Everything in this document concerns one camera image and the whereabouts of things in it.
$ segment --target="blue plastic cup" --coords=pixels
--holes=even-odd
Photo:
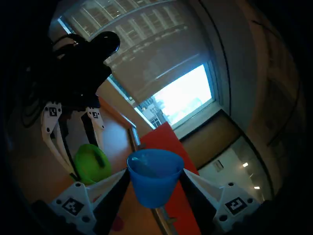
[[[183,170],[183,159],[175,153],[159,149],[134,152],[127,167],[136,197],[147,208],[165,205]]]

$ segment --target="white bracket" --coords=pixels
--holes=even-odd
[[[253,196],[235,183],[219,186],[186,169],[184,171],[216,209],[213,223],[223,232],[230,231],[235,223],[242,222],[260,206]]]
[[[66,223],[76,225],[80,232],[94,234],[92,229],[97,220],[84,184],[80,182],[72,184],[52,201],[50,208],[58,216],[63,216]]]
[[[61,130],[59,126],[59,117],[61,116],[61,114],[62,114],[61,103],[56,104],[48,102],[46,104],[41,113],[41,135],[43,141],[47,144],[50,151],[56,157],[57,161],[65,168],[66,171],[74,174],[73,167],[66,153],[64,142],[61,136]],[[60,150],[61,153],[59,153],[58,149],[56,148],[50,137],[53,131],[56,136],[58,149]]]
[[[122,178],[125,171],[126,169],[117,172],[89,187],[76,182],[55,198],[49,206],[58,216],[63,216],[66,223],[75,224],[80,232],[95,234],[93,228],[97,220],[93,211]]]
[[[104,152],[104,143],[102,132],[104,130],[103,120],[98,108],[86,108],[88,117],[91,119],[92,127],[94,128],[95,137],[98,147]]]

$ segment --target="window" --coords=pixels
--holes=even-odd
[[[168,122],[173,129],[212,102],[204,65],[176,79],[137,108],[155,127]]]
[[[105,61],[114,72],[108,80],[155,128],[168,122],[176,129],[214,96],[205,41],[179,5],[163,0],[87,0],[62,17],[87,40],[102,31],[118,34],[121,46]]]

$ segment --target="roller shade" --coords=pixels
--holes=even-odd
[[[102,31],[119,35],[120,49],[105,62],[137,104],[209,60],[205,39],[184,4],[153,1],[127,10],[122,3],[128,0],[110,2],[87,1],[67,19],[73,27],[80,25],[88,40]]]

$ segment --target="sky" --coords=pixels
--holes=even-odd
[[[162,112],[165,115],[171,116],[181,113],[172,121],[172,124],[178,122],[197,108],[193,110],[188,109],[188,104],[192,101],[198,98],[203,104],[212,97],[204,65],[186,73],[153,96],[156,101],[162,100],[164,102]],[[189,113],[182,112],[182,110],[186,109],[190,110]]]

